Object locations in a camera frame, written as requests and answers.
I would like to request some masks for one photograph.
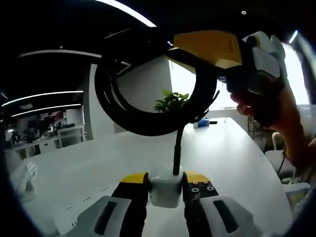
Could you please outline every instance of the ceiling light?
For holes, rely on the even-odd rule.
[[[8,97],[6,97],[5,94],[1,93],[1,95],[8,100]]]
[[[294,32],[294,34],[292,35],[292,38],[289,40],[289,43],[292,43],[292,42],[293,42],[293,40],[294,40],[295,37],[297,36],[297,33],[298,33],[298,31],[296,30],[296,31]]]
[[[33,108],[33,105],[32,104],[21,105],[20,108],[22,110],[29,110],[29,109]]]
[[[156,27],[156,25],[151,22],[150,20],[148,20],[145,16],[139,14],[137,11],[134,11],[132,8],[118,2],[115,0],[96,0],[96,1],[100,1],[103,2],[105,4],[111,5],[113,7],[116,7],[124,12],[126,12],[127,14],[131,15],[132,17],[135,17],[137,20],[143,22],[146,26],[149,27]]]
[[[37,109],[37,110],[30,110],[30,111],[26,111],[26,112],[19,113],[19,114],[16,114],[16,115],[12,115],[12,117],[15,117],[15,116],[18,116],[18,115],[28,114],[28,113],[31,113],[31,112],[41,111],[41,110],[49,110],[49,109],[56,109],[56,108],[70,107],[70,106],[79,106],[79,105],[81,105],[81,104],[59,105],[59,106],[47,107],[47,108],[42,108],[42,109]]]
[[[84,121],[84,108],[83,108],[83,106],[82,106],[82,121],[83,121],[83,125],[85,125],[85,121]]]
[[[22,54],[19,55],[19,58],[22,58],[22,57],[25,57],[25,56],[29,56],[29,55],[34,55],[34,54],[41,54],[41,53],[71,53],[71,54],[86,55],[86,56],[96,57],[96,58],[101,58],[102,57],[99,54],[88,53],[88,52],[81,52],[81,51],[76,51],[76,50],[45,49],[45,50],[38,50],[38,51],[28,52],[28,53],[22,53]]]
[[[121,74],[122,72],[124,72],[125,70],[129,69],[130,66],[131,66],[131,64],[126,63],[126,62],[123,62],[123,61],[121,61],[121,64],[126,65],[126,67],[123,68],[121,71],[119,71],[119,72],[117,73],[117,76],[120,75],[120,74]]]
[[[124,31],[128,31],[129,30],[129,28],[128,29],[125,29],[125,30],[122,30],[122,31],[119,31],[119,32],[116,32],[116,33],[114,33],[114,34],[112,34],[112,33],[110,33],[108,36],[106,36],[104,39],[107,39],[107,38],[109,38],[109,37],[112,37],[112,36],[115,36],[115,35],[117,35],[117,34],[119,34],[119,33],[122,33],[122,32],[124,32]]]
[[[30,96],[26,96],[20,99],[16,99],[16,100],[11,100],[9,102],[4,103],[3,105],[1,105],[1,107],[6,106],[8,104],[11,104],[13,102],[19,101],[19,100],[25,100],[25,99],[29,99],[29,98],[33,98],[33,97],[37,97],[37,96],[42,96],[42,95],[55,95],[55,94],[67,94],[67,93],[83,93],[83,90],[75,90],[75,91],[59,91],[59,92],[50,92],[50,93],[44,93],[44,94],[38,94],[38,95],[30,95]]]

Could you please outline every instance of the screw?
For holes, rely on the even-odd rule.
[[[198,193],[198,192],[199,192],[199,189],[198,189],[198,188],[192,188],[191,191],[192,191],[193,193]]]

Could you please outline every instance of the white wall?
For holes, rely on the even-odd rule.
[[[90,86],[90,70],[87,70],[84,81],[79,86],[78,89],[83,90],[83,99],[82,99],[82,109],[83,109],[83,124],[84,131],[86,132],[87,140],[93,139],[92,128],[91,128],[91,120],[90,120],[90,105],[89,105],[89,88]]]
[[[95,93],[94,76],[96,68],[97,65],[92,64],[89,75],[89,113],[93,139],[104,137],[109,134],[114,134],[113,121],[104,112]]]
[[[172,91],[167,58],[156,58],[118,78],[118,87],[129,104],[142,111],[155,112],[155,101],[164,98],[162,90]]]
[[[82,108],[66,110],[67,124],[74,123],[75,126],[83,125]]]

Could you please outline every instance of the finger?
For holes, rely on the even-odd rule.
[[[253,102],[253,96],[249,93],[233,93],[231,94],[231,99],[237,104],[242,104],[246,106],[251,106]]]
[[[237,105],[237,111],[241,115],[245,115],[245,116],[248,116],[248,117],[253,117],[253,115],[254,115],[253,108],[252,107],[248,107],[246,105]]]

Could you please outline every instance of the table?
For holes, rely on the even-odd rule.
[[[12,150],[16,152],[16,151],[25,149],[26,158],[29,158],[29,157],[31,157],[31,155],[29,153],[30,147],[34,147],[36,145],[42,145],[42,144],[50,144],[50,145],[54,146],[55,141],[58,141],[58,136],[52,136],[52,137],[48,137],[48,138],[39,138],[39,139],[33,141],[32,143],[25,143],[25,144],[21,144],[21,145],[16,145],[12,148]]]
[[[216,120],[218,124],[206,128],[186,126],[183,169],[210,178],[219,194],[234,198],[253,213],[255,224],[263,230],[284,232],[292,217],[272,165],[231,118]],[[38,197],[24,207],[43,231],[52,231],[51,216],[63,218],[65,215],[56,218],[56,212],[67,207],[86,209],[84,197],[93,195],[94,190],[111,195],[127,174],[150,172],[159,165],[171,170],[175,137],[176,133],[145,137],[123,132],[32,157],[38,167],[34,181]],[[182,202],[175,209],[148,205],[142,236],[187,237],[183,208]]]

